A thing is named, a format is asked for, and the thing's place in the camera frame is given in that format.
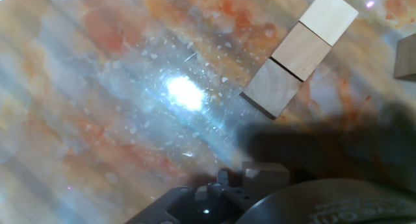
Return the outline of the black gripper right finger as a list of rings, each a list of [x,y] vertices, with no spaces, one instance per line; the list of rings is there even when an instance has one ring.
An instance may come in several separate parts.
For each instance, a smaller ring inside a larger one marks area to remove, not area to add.
[[[315,175],[305,168],[296,169],[294,171],[294,182],[307,182],[315,180]]]

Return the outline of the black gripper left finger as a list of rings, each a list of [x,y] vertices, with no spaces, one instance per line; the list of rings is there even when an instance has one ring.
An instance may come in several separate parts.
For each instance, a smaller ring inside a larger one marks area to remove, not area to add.
[[[248,190],[231,187],[227,171],[220,170],[215,182],[197,190],[172,188],[125,224],[236,223],[258,201]]]

